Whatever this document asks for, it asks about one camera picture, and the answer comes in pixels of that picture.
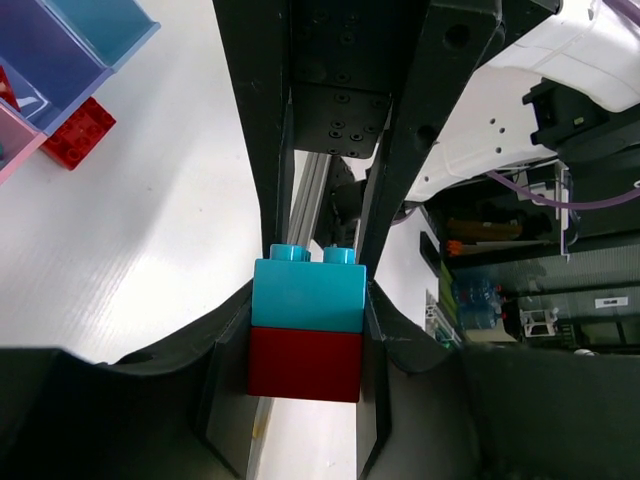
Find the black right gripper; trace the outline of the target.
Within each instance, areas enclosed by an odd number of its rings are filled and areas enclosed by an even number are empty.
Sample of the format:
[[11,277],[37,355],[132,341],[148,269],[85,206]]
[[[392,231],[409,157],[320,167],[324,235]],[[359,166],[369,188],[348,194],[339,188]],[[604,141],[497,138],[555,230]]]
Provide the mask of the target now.
[[393,99],[358,233],[358,262],[373,278],[396,212],[499,29],[500,3],[292,2],[293,107],[290,3],[214,0],[213,5],[258,197],[264,250],[287,241],[293,133],[297,150],[367,159]]

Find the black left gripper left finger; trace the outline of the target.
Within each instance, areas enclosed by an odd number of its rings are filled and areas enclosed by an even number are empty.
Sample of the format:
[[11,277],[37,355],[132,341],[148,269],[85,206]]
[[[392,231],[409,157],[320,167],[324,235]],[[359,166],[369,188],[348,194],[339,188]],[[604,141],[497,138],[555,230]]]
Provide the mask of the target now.
[[113,364],[60,348],[1,352],[5,479],[240,479],[257,401],[247,393],[250,285]]

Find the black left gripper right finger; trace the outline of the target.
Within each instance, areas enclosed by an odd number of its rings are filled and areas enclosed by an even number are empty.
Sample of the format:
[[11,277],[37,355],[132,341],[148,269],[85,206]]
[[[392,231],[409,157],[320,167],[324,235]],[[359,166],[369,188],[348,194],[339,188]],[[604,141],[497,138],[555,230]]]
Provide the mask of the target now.
[[361,479],[635,479],[639,360],[522,346],[447,349],[371,283]]

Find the multicolour lego stack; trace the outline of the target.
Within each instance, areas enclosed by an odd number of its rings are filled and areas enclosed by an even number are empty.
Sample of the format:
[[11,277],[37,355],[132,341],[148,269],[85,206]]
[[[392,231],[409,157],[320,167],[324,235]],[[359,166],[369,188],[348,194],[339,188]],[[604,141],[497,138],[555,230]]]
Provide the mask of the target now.
[[256,260],[249,394],[357,402],[366,283],[351,248],[327,247],[315,262],[302,246],[274,244]]

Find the wide red lego brick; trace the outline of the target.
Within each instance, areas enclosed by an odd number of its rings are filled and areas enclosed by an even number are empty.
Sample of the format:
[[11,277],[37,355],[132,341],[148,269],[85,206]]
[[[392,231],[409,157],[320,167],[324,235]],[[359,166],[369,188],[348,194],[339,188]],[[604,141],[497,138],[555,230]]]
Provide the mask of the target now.
[[58,165],[75,170],[116,124],[116,119],[89,97],[41,146]]

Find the green red cyan lego stack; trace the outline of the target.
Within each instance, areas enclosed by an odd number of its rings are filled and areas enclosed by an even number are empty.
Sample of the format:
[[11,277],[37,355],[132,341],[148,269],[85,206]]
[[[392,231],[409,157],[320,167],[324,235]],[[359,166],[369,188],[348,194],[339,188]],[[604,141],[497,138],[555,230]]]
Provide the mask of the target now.
[[21,111],[16,95],[13,91],[13,88],[11,87],[9,78],[3,67],[0,67],[0,96],[14,110],[16,110],[17,112]]

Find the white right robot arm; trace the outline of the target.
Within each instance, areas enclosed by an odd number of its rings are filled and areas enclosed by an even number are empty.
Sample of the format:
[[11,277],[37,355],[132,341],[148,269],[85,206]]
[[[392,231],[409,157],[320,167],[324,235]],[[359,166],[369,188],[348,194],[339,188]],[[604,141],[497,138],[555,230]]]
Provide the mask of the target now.
[[554,153],[639,143],[635,1],[218,1],[261,217],[286,241],[293,154],[372,159],[358,258],[402,203]]

